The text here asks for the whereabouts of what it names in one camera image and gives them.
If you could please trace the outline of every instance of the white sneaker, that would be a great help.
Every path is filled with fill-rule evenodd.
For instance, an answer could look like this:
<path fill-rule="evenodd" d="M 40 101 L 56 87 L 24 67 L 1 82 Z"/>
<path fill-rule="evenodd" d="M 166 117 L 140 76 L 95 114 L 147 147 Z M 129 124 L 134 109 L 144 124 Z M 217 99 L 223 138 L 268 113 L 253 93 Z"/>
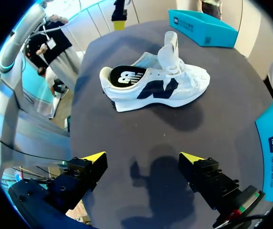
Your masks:
<path fill-rule="evenodd" d="M 173 31 L 165 33 L 164 47 L 157 55 L 146 52 L 131 66 L 104 67 L 99 77 L 118 112 L 153 103 L 183 106 L 202 95 L 210 83 L 205 69 L 179 58 L 178 37 Z"/>

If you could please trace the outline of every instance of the new balance logo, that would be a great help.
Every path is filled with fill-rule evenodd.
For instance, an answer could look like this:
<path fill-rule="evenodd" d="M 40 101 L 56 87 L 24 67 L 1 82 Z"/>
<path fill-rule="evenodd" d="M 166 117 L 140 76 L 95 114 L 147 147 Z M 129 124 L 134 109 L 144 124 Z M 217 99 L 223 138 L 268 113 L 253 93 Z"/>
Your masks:
<path fill-rule="evenodd" d="M 121 73 L 121 77 L 119 77 L 117 81 L 119 83 L 136 84 L 143 75 L 144 75 L 143 73 L 134 73 L 126 71 Z"/>
<path fill-rule="evenodd" d="M 151 95 L 153 95 L 154 98 L 169 99 L 177 87 L 178 82 L 174 78 L 167 84 L 165 91 L 163 88 L 163 80 L 151 81 L 147 83 L 137 99 L 146 99 Z"/>

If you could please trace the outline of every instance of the black table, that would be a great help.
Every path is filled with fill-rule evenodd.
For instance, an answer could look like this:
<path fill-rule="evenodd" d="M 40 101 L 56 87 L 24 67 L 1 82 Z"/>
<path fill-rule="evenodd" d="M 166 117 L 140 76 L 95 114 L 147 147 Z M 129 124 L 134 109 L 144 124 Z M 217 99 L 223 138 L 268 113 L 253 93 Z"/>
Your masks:
<path fill-rule="evenodd" d="M 206 229 L 219 215 L 193 194 L 178 171 L 181 151 L 212 157 L 241 189 L 263 187 L 263 156 L 254 121 L 271 104 L 264 83 L 235 49 L 199 47 L 178 33 L 179 56 L 208 71 L 211 82 L 196 101 L 179 108 L 152 104 L 118 113 L 103 94 L 104 66 L 132 64 L 157 54 L 167 21 L 148 22 L 93 41 L 84 56 L 72 105 L 73 155 L 106 151 L 109 168 L 86 210 L 100 229 Z M 265 213 L 263 202 L 254 213 Z"/>

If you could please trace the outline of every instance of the hand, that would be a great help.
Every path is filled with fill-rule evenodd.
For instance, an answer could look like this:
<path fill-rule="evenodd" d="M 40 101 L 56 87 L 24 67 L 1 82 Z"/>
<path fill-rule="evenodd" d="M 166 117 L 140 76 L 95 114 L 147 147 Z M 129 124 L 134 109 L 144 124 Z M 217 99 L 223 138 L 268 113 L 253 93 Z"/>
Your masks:
<path fill-rule="evenodd" d="M 43 49 L 37 50 L 37 51 L 36 51 L 36 54 L 37 54 L 37 55 L 45 54 L 46 51 L 47 51 L 47 47 L 46 47 L 46 48 L 43 48 Z"/>
<path fill-rule="evenodd" d="M 51 17 L 49 17 L 49 20 L 51 22 L 57 22 L 60 20 L 60 17 L 57 14 L 53 14 Z"/>
<path fill-rule="evenodd" d="M 37 51 L 36 51 L 36 54 L 37 54 L 38 56 L 41 55 L 41 54 L 43 54 L 43 53 L 42 53 L 42 50 L 41 50 L 41 49 L 37 50 Z"/>

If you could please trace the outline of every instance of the robotic arm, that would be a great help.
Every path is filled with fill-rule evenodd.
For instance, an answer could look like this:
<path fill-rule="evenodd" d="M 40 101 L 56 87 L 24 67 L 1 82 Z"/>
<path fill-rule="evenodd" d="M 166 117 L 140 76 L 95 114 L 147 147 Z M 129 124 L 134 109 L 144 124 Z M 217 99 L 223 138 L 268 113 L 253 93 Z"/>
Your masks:
<path fill-rule="evenodd" d="M 4 50 L 0 61 L 1 73 L 7 73 L 13 68 L 14 61 L 25 40 L 40 25 L 44 17 L 44 9 L 39 4 L 36 4 L 21 19 L 15 34 L 10 38 Z"/>

